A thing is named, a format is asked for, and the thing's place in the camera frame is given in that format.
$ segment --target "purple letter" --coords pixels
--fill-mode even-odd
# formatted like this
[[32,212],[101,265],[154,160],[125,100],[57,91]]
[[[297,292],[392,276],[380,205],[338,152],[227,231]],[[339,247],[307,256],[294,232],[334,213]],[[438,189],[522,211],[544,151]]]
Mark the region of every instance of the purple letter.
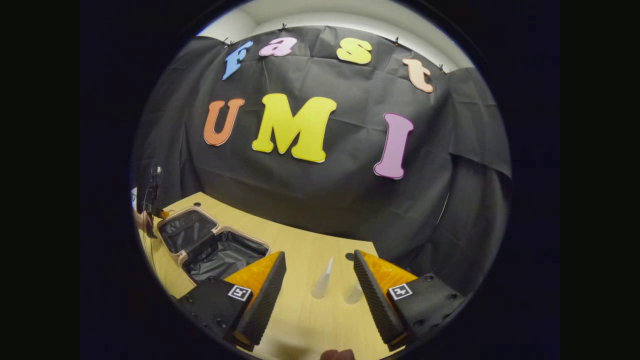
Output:
[[390,179],[402,179],[402,158],[404,146],[409,131],[413,130],[413,124],[408,119],[394,113],[386,113],[385,121],[388,125],[385,150],[382,152],[382,160],[373,167],[377,176]]
[[296,45],[298,39],[295,38],[277,38],[269,42],[260,50],[260,56],[285,56],[291,54],[291,48]]

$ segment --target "orange part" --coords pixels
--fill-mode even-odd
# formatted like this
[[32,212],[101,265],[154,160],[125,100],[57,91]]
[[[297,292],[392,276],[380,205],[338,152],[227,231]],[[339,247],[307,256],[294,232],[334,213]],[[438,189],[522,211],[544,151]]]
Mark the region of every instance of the orange part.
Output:
[[410,272],[389,263],[388,261],[384,261],[376,256],[367,254],[362,250],[360,250],[360,253],[364,258],[364,261],[367,263],[371,274],[378,282],[380,290],[385,294],[385,298],[389,304],[391,304],[391,301],[389,301],[389,297],[387,296],[389,288],[393,288],[394,286],[398,286],[418,278],[416,275],[413,275]]
[[280,251],[277,251],[269,256],[265,256],[253,264],[247,265],[227,276],[225,279],[225,281],[231,282],[232,284],[251,289],[253,297],[251,298],[251,301],[249,301],[249,305],[246,307],[247,309],[251,304],[253,304],[253,301],[258,296],[258,293],[262,288],[262,284],[264,284],[264,281],[267,279],[267,275],[269,275],[279,253]]
[[209,145],[219,146],[227,141],[229,135],[231,135],[231,130],[234,128],[238,109],[240,106],[244,105],[244,99],[229,100],[229,111],[227,113],[225,125],[222,128],[222,131],[215,133],[213,129],[218,119],[218,113],[224,105],[225,102],[222,100],[216,100],[209,104],[209,114],[207,114],[207,120],[204,123],[204,141]]

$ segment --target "black textured finger pad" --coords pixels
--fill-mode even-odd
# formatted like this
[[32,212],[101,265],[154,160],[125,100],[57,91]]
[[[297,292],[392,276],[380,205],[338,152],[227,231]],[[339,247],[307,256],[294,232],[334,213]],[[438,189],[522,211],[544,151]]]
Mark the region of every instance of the black textured finger pad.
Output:
[[358,277],[358,282],[362,288],[367,305],[373,316],[373,321],[378,328],[378,332],[385,344],[389,344],[397,339],[404,332],[403,326],[398,316],[393,312],[391,305],[387,302],[378,282],[373,277],[359,250],[355,251],[353,270]]
[[262,339],[280,294],[282,280],[286,272],[287,264],[284,252],[281,252],[273,263],[255,301],[247,309],[236,328],[237,332],[252,343],[251,345],[258,345]]

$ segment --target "wooden table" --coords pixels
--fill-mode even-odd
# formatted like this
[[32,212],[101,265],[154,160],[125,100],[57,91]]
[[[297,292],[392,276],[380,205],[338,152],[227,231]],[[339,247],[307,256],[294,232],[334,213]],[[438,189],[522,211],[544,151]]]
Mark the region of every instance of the wooden table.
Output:
[[[233,227],[285,252],[287,273],[269,325],[253,355],[263,359],[318,360],[325,350],[352,349],[356,359],[380,359],[390,354],[373,322],[364,296],[352,305],[344,301],[357,282],[353,262],[345,258],[355,249],[377,255],[373,243],[326,236],[255,217],[197,193],[165,210],[179,211],[199,202],[219,224]],[[167,291],[181,297],[193,288],[189,277],[169,257],[161,240],[141,237],[150,263]],[[322,299],[311,289],[333,257],[331,279]]]

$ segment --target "foam letter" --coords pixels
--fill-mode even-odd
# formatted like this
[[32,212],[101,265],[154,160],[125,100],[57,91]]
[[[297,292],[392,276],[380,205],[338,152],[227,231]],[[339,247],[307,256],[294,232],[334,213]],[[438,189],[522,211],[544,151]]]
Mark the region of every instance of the foam letter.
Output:
[[249,41],[227,56],[225,59],[227,62],[227,70],[225,71],[225,74],[222,75],[222,80],[227,79],[229,75],[233,74],[237,69],[240,69],[240,64],[238,64],[238,62],[244,59],[246,56],[246,49],[251,47],[251,45],[253,45],[253,42]]
[[356,64],[366,64],[371,61],[371,44],[356,38],[343,38],[340,48],[335,52],[338,59]]
[[204,141],[209,145],[220,146],[224,144],[231,130],[234,128],[234,122],[236,121],[236,115],[240,106],[244,105],[244,99],[231,99],[229,100],[229,112],[227,113],[227,119],[225,120],[225,126],[219,133],[214,132],[214,126],[218,119],[218,112],[225,105],[222,100],[217,100],[209,104],[209,114],[207,115],[207,121],[204,123]]
[[277,38],[269,42],[270,45],[260,50],[260,56],[285,56],[291,54],[291,48],[296,45],[298,39],[295,38]]
[[403,59],[402,63],[409,66],[409,80],[418,89],[424,92],[433,92],[433,85],[427,84],[424,80],[424,76],[431,76],[431,71],[422,67],[420,60],[416,59]]
[[377,176],[402,179],[404,176],[402,169],[404,147],[409,131],[413,130],[413,123],[394,113],[386,113],[385,121],[388,126],[385,150],[382,152],[380,162],[373,167],[373,172]]
[[252,143],[253,150],[271,152],[271,130],[276,137],[278,152],[284,154],[299,133],[298,143],[291,149],[294,158],[321,163],[326,154],[322,150],[324,129],[329,114],[337,104],[326,97],[312,97],[295,117],[291,114],[289,100],[285,94],[268,94],[262,98],[264,114],[258,138]]

